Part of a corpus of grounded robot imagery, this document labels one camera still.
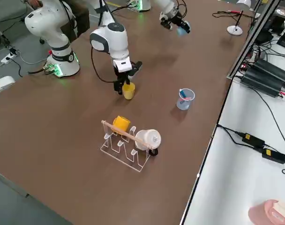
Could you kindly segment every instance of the wooden dowel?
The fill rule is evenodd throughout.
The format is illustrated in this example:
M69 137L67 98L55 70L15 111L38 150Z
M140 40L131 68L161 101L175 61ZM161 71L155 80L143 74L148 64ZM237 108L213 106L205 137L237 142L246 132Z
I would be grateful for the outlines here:
M146 142L144 142L143 140L137 138L137 137L134 137L130 134L128 134L127 132L119 129L118 127L115 127L114 125L110 124L110 123L107 123L105 120L102 120L101 121L103 125L105 126L108 126L109 128L113 129L114 131L117 131L119 134L125 136L125 137L128 137L130 138L131 140L135 141L135 142L139 142L140 144L142 144L143 146L147 147L148 149L151 149L153 150L153 147L148 145Z

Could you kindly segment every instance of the lamp base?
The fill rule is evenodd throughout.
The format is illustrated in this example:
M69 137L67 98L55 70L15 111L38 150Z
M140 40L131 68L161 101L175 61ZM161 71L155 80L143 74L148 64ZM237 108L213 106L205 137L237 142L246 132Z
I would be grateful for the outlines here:
M239 26L229 26L227 27L227 31L231 35L239 36L242 35L242 29Z

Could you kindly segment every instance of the measuring cup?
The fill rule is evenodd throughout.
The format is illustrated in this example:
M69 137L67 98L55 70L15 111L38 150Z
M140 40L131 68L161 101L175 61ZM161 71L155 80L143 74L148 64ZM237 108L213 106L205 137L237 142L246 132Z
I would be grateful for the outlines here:
M177 101L177 107L181 110L188 110L190 104L195 98L195 93L188 88L179 89L179 99Z

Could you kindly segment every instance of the yellow mug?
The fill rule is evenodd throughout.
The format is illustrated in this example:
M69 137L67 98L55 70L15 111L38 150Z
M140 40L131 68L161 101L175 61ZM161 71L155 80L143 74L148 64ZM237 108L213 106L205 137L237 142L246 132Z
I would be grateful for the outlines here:
M135 84L133 84L132 82L130 82L130 84L124 83L122 90L124 98L131 100L134 96Z
M122 131L125 131L127 132L127 129L130 125L130 121L127 120L125 117L122 117L122 116L118 116L117 118L114 119L113 121L113 125L119 129L121 129Z

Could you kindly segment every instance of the white mug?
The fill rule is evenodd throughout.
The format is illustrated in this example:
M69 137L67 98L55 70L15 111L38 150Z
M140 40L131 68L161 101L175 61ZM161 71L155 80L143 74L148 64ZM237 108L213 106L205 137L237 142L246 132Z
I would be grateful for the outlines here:
M135 137L141 139L148 145L152 146L154 149L158 148L161 144L161 136L160 133L157 130L151 129L151 130L140 130L137 132ZM144 145L135 142L136 148L146 151L147 147Z

